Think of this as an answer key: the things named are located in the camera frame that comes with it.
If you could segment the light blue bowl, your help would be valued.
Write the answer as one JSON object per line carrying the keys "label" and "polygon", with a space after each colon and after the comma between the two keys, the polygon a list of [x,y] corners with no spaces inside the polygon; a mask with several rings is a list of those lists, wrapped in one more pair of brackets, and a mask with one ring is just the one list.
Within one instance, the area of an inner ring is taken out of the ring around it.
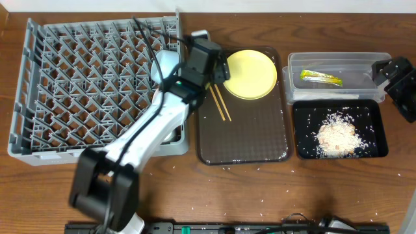
{"label": "light blue bowl", "polygon": [[[177,51],[162,50],[156,54],[163,78],[167,78],[173,68],[179,63],[179,53]],[[157,84],[161,82],[156,61],[151,65],[151,80]]]}

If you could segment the yellow plate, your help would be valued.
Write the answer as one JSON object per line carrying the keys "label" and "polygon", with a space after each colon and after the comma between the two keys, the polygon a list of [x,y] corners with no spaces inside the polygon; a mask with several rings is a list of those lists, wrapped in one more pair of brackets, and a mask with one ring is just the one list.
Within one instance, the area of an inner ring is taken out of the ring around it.
{"label": "yellow plate", "polygon": [[260,99],[277,83],[277,70],[264,53],[246,49],[227,58],[230,78],[224,86],[232,95],[246,100]]}

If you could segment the yellow green wrapper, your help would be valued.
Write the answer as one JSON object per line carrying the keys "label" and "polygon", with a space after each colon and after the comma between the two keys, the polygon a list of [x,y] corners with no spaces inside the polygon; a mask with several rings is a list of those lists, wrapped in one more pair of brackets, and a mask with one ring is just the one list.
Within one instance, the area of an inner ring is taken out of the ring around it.
{"label": "yellow green wrapper", "polygon": [[343,80],[330,74],[320,73],[311,70],[302,70],[300,79],[313,83],[323,83],[328,85],[343,86]]}

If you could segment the pink white bowl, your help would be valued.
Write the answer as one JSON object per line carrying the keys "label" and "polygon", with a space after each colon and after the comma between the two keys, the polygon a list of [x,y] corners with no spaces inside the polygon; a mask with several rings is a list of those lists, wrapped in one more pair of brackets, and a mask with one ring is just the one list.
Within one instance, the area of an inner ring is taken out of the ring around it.
{"label": "pink white bowl", "polygon": [[156,99],[157,99],[157,97],[158,97],[159,93],[160,93],[160,90],[159,90],[159,88],[157,88],[157,89],[154,91],[154,94],[153,94],[153,97],[152,97],[152,103],[155,103],[155,101],[156,101]]}

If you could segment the white green cup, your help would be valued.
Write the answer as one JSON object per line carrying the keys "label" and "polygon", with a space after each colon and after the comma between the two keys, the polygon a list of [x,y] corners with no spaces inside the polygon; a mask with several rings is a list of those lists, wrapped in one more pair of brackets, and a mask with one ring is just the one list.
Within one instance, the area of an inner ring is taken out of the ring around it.
{"label": "white green cup", "polygon": [[167,144],[170,142],[176,142],[179,136],[180,136],[180,132],[177,129],[175,129],[164,138],[162,143]]}

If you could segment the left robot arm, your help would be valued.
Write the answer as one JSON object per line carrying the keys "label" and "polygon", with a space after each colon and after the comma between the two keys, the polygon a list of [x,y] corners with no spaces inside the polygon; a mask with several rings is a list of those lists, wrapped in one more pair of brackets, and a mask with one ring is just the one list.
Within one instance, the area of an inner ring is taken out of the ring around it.
{"label": "left robot arm", "polygon": [[122,136],[79,156],[69,204],[98,221],[95,233],[141,233],[136,214],[139,176],[164,139],[198,110],[208,89],[229,79],[224,50],[206,30],[185,36],[186,62],[161,79],[160,91],[147,111]]}

